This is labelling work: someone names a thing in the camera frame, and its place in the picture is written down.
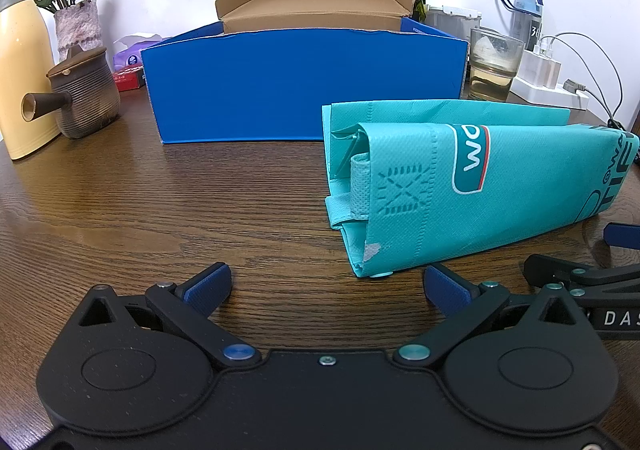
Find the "teal non-woven shopping bag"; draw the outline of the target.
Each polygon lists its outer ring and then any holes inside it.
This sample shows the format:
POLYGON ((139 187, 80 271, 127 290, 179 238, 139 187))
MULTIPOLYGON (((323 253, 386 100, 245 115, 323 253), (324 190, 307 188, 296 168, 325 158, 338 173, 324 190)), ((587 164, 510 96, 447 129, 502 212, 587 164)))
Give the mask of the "teal non-woven shopping bag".
POLYGON ((470 100, 323 107, 329 223, 358 277, 511 244, 612 205, 639 147, 565 108, 470 100))

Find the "white power strip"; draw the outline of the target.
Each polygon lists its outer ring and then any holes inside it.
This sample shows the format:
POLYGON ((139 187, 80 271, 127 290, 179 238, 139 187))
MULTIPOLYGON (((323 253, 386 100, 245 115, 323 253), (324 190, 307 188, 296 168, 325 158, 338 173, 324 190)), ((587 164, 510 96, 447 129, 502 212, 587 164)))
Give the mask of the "white power strip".
POLYGON ((585 91, 566 91, 562 84, 547 88, 529 84, 528 81, 515 77, 511 84, 508 102, 587 110, 590 98, 585 91))

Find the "white charger adapter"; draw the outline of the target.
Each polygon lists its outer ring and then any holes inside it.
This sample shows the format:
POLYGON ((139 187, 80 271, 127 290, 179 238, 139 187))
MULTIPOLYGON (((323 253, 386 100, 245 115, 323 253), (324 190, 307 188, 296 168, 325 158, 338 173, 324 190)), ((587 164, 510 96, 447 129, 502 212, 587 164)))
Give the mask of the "white charger adapter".
POLYGON ((550 56, 525 50, 520 66, 518 78, 534 87, 554 89, 560 77, 561 63, 550 56))

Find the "glass of tea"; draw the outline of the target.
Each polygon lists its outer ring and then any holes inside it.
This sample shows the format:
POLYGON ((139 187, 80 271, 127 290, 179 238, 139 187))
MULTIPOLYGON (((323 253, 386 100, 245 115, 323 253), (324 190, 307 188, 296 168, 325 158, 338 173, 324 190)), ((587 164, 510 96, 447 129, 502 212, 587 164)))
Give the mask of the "glass of tea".
POLYGON ((506 102, 525 44, 490 29, 473 28, 469 51, 469 97, 506 102))

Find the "brown ceramic teapot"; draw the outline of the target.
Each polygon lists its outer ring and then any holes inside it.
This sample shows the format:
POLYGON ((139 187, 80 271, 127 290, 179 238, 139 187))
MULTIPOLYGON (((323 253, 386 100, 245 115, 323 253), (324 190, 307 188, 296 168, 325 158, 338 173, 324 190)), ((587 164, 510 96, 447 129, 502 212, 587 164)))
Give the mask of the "brown ceramic teapot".
POLYGON ((80 139, 111 124, 119 115, 120 96, 108 66, 105 46, 72 46, 66 60, 47 72, 51 93, 26 93, 21 104, 30 123, 54 115, 66 138, 80 139))

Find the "red small box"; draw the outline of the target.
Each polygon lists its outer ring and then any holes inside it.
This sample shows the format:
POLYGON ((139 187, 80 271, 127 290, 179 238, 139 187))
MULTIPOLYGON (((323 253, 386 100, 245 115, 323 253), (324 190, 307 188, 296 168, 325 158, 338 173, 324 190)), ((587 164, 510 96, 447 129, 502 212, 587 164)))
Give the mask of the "red small box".
POLYGON ((114 72, 113 79, 119 92, 137 90, 145 86, 144 70, 138 68, 124 68, 114 72))

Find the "blue water bottle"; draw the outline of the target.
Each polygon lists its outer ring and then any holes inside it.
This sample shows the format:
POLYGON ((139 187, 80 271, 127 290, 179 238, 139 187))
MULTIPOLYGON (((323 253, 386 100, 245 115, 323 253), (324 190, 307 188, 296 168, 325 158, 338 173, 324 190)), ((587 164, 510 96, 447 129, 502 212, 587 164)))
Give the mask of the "blue water bottle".
POLYGON ((533 52, 542 28, 542 0, 499 0, 511 13, 509 35, 533 52))

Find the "purple tissue pack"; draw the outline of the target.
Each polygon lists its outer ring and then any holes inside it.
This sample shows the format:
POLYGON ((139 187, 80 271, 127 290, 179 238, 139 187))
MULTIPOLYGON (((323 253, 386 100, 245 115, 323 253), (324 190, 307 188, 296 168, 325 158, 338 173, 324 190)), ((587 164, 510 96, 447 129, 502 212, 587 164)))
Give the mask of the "purple tissue pack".
POLYGON ((141 35, 128 35, 113 43, 113 70, 117 72, 129 66, 142 64, 141 51, 161 42, 163 38, 157 34, 146 32, 141 35))

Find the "white plastic container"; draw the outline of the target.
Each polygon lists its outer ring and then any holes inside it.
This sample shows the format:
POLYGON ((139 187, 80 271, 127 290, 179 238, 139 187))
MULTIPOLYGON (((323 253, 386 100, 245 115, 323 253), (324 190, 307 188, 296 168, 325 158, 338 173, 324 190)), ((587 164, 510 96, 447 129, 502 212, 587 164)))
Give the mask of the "white plastic container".
POLYGON ((454 6, 429 6, 425 24, 448 35, 469 41, 472 29, 479 28, 481 21, 482 14, 477 10, 454 6))

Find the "blue cardboard box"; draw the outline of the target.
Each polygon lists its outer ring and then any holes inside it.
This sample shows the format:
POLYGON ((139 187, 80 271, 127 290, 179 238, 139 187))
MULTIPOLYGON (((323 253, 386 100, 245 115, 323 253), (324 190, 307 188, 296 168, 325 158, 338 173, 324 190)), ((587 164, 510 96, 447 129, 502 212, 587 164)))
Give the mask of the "blue cardboard box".
POLYGON ((468 45, 414 0, 216 0, 217 20, 142 53, 164 143, 317 140, 331 103, 457 98, 468 45))

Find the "yellow thermos jug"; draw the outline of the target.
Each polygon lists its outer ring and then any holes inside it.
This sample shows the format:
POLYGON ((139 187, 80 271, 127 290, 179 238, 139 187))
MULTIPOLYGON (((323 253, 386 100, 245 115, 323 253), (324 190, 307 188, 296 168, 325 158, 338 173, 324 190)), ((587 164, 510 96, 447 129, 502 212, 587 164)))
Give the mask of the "yellow thermos jug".
POLYGON ((25 121, 22 115, 25 94, 51 91, 51 43, 34 0, 1 0, 0 40, 1 136, 16 161, 60 134, 53 116, 25 121))

